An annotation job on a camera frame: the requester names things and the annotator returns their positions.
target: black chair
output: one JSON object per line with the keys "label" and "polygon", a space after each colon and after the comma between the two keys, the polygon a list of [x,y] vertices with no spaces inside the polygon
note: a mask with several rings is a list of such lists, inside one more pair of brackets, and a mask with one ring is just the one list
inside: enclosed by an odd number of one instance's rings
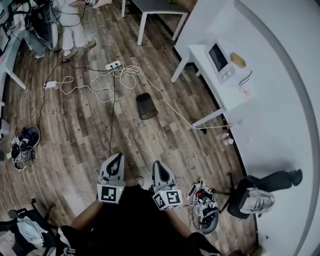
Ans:
{"label": "black chair", "polygon": [[216,194],[229,196],[227,202],[219,212],[222,213],[227,208],[227,211],[232,216],[240,219],[247,219],[250,215],[240,211],[243,197],[248,188],[257,188],[266,192],[286,190],[291,188],[292,185],[298,186],[303,178],[302,171],[300,169],[290,172],[280,170],[261,179],[248,175],[240,180],[237,188],[235,188],[231,173],[228,173],[228,175],[230,176],[230,192],[219,192],[215,189],[212,191]]}
{"label": "black chair", "polygon": [[58,230],[58,228],[48,223],[49,214],[51,209],[55,207],[55,204],[51,204],[45,217],[42,217],[37,210],[35,203],[36,200],[32,199],[32,210],[26,210],[25,208],[20,210],[10,210],[8,214],[12,220],[0,222],[0,232],[11,231],[14,234],[14,245],[12,249],[17,256],[26,256],[33,250],[37,249],[19,232],[19,228],[17,226],[18,218],[23,218],[25,216],[27,216],[30,220],[37,222],[41,228],[48,231],[47,233],[42,233],[43,247],[46,248],[43,256],[48,254],[50,248],[56,247],[56,235],[54,234],[53,230]]}

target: white cable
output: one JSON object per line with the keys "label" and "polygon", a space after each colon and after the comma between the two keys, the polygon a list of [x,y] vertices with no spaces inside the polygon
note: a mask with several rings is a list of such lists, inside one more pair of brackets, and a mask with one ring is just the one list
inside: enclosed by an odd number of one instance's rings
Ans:
{"label": "white cable", "polygon": [[[179,117],[181,117],[181,118],[187,123],[187,125],[189,125],[191,128],[196,129],[196,130],[201,130],[201,129],[214,129],[214,128],[230,127],[230,125],[209,126],[209,127],[201,127],[201,128],[200,128],[200,127],[194,127],[192,124],[190,124],[190,123],[187,121],[187,119],[186,119],[185,117],[183,117],[180,113],[178,113],[178,111],[176,111],[176,110],[174,109],[174,107],[169,104],[169,102],[167,101],[164,93],[163,93],[160,89],[158,89],[158,88],[142,73],[141,69],[140,69],[138,66],[135,66],[135,65],[125,66],[124,63],[122,63],[122,62],[121,62],[120,64],[123,66],[123,69],[113,69],[113,70],[110,71],[109,73],[99,75],[98,77],[96,77],[95,79],[93,79],[93,80],[90,82],[91,88],[90,88],[89,86],[87,86],[87,85],[77,86],[77,87],[74,87],[71,91],[69,91],[69,92],[67,92],[67,93],[64,92],[63,89],[62,89],[62,85],[63,85],[63,84],[66,84],[66,83],[71,83],[71,82],[74,81],[74,78],[73,78],[72,76],[69,76],[69,75],[66,76],[66,77],[63,79],[62,82],[57,82],[57,84],[61,84],[61,85],[60,85],[60,90],[61,90],[65,95],[68,95],[69,93],[71,93],[71,92],[72,92],[74,89],[76,89],[76,88],[88,87],[89,90],[92,91],[92,92],[95,94],[95,96],[99,99],[99,101],[100,101],[101,103],[107,103],[107,102],[112,101],[112,100],[115,98],[115,93],[114,93],[109,87],[105,87],[105,88],[102,88],[102,89],[94,89],[94,87],[93,87],[93,85],[92,85],[92,82],[93,82],[93,81],[97,80],[99,77],[106,76],[106,75],[112,73],[113,76],[115,76],[116,78],[119,78],[120,84],[121,84],[122,86],[124,86],[124,87],[126,87],[126,88],[128,88],[128,89],[134,89],[134,88],[137,86],[137,81],[136,81],[136,78],[135,78],[133,75],[137,75],[137,76],[140,76],[140,75],[141,75],[141,76],[143,76],[156,90],[158,90],[158,91],[161,93],[161,95],[162,95],[162,97],[163,97],[163,99],[164,99],[164,102],[165,102]],[[132,78],[133,78],[133,80],[134,80],[134,86],[133,86],[133,87],[129,87],[129,86],[125,85],[125,84],[122,82],[123,75],[129,76],[129,77],[132,77]],[[72,80],[65,82],[65,79],[66,79],[66,78],[72,78]],[[102,91],[102,90],[109,90],[109,91],[112,93],[112,98],[109,99],[109,100],[107,100],[107,101],[102,101],[102,100],[99,98],[99,96],[97,95],[97,93],[96,93],[96,92],[99,92],[99,91]]]}

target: white sock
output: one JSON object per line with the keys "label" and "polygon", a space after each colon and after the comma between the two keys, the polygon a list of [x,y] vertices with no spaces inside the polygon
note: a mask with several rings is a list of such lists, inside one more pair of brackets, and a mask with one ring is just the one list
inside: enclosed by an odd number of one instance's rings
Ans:
{"label": "white sock", "polygon": [[70,50],[64,50],[64,57],[67,57],[71,53]]}

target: white pants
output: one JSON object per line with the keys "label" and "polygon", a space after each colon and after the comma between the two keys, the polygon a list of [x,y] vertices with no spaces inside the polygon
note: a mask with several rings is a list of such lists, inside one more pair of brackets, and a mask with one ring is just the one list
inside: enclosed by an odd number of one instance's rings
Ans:
{"label": "white pants", "polygon": [[62,49],[70,51],[74,47],[74,44],[75,47],[83,47],[87,44],[84,28],[81,23],[72,27],[63,27]]}

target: device screen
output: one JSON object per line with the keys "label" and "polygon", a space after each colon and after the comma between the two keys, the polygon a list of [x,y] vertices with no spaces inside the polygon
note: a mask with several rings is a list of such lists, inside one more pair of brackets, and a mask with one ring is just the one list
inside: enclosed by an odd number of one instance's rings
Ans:
{"label": "device screen", "polygon": [[4,30],[4,28],[1,26],[0,27],[0,49],[1,49],[1,51],[5,50],[8,41],[9,41],[9,39],[7,37],[7,34]]}
{"label": "device screen", "polygon": [[215,44],[212,47],[212,49],[209,51],[209,54],[215,64],[218,72],[220,72],[220,70],[222,70],[228,64],[225,56],[223,55],[223,53],[221,52],[221,50],[217,44]]}

